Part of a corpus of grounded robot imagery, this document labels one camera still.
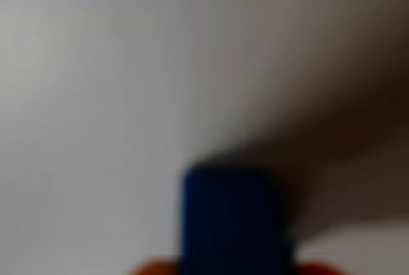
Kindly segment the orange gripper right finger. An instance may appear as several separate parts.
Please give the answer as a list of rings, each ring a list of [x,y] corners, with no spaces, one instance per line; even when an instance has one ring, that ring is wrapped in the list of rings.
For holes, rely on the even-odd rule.
[[[297,265],[299,275],[347,275],[348,272],[325,262],[310,261]]]

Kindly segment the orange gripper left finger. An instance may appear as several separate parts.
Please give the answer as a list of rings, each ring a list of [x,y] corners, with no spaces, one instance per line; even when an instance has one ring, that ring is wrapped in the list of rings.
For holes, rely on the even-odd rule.
[[[180,273],[179,258],[150,260],[128,271],[129,275],[177,275]]]

